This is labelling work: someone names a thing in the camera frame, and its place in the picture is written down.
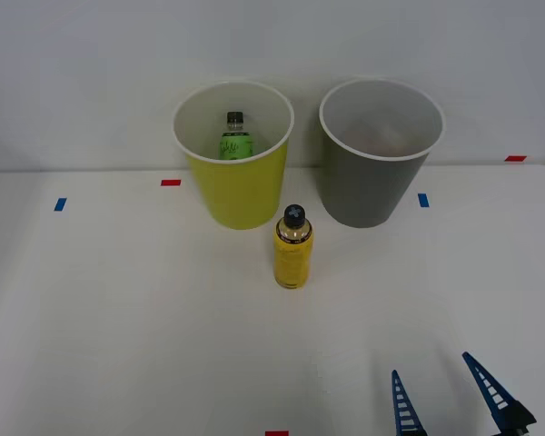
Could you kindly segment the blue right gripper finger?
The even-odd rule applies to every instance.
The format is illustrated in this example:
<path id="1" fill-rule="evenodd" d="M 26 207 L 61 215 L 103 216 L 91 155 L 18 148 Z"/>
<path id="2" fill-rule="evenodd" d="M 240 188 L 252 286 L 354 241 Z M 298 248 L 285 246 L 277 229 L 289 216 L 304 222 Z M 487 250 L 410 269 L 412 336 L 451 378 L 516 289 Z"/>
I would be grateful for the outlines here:
<path id="1" fill-rule="evenodd" d="M 397 436 L 427 436 L 397 371 L 391 372 L 391 391 Z"/>
<path id="2" fill-rule="evenodd" d="M 462 358 L 476 380 L 499 435 L 529 435 L 528 427 L 537 422 L 534 415 L 469 352 L 464 352 Z"/>

